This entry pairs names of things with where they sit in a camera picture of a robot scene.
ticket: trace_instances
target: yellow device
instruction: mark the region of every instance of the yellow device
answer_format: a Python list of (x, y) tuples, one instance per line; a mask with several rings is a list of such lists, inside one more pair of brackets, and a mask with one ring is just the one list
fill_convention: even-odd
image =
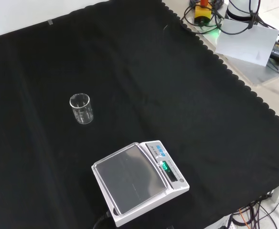
[[(200, 5), (201, 6), (206, 6), (210, 9), (212, 8), (212, 6), (208, 3), (208, 0), (201, 0)], [(194, 22), (199, 24), (199, 25), (204, 24), (204, 23), (208, 23), (211, 19), (211, 16), (212, 16), (212, 11), (210, 9), (203, 8), (203, 7), (200, 7), (200, 6), (196, 6), (195, 7)]]

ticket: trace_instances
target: black clamp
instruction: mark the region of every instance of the black clamp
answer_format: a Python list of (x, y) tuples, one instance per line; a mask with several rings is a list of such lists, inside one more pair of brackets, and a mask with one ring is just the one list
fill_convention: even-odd
[(253, 10), (250, 11), (251, 21), (249, 22), (248, 30), (249, 30), (249, 29), (252, 29), (252, 27), (253, 27), (253, 25), (254, 25), (254, 22), (257, 21), (257, 16), (258, 16), (258, 14), (257, 14), (257, 13), (254, 13)]

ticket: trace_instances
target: black tablecloth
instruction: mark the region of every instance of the black tablecloth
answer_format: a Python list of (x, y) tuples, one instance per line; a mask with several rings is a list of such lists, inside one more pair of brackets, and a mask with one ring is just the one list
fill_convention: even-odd
[(202, 229), (279, 185), (279, 118), (160, 1), (53, 22), (0, 36), (0, 229), (92, 228), (91, 166), (132, 142), (161, 140), (190, 190), (122, 229)]

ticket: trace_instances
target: orange wire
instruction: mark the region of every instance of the orange wire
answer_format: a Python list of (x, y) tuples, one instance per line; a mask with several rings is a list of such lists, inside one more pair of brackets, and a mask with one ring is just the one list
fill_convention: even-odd
[(246, 226), (248, 227), (248, 229), (250, 229), (249, 225), (247, 224), (247, 222), (245, 221), (245, 218), (243, 217), (243, 213), (241, 212), (241, 210), (239, 209), (239, 213), (241, 215), (241, 218), (243, 218), (243, 221), (245, 222)]

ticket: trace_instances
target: white digital scale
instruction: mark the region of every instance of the white digital scale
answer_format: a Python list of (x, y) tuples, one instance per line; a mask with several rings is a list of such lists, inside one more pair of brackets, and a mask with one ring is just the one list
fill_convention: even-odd
[(117, 227), (189, 190), (160, 141), (133, 143), (92, 170)]

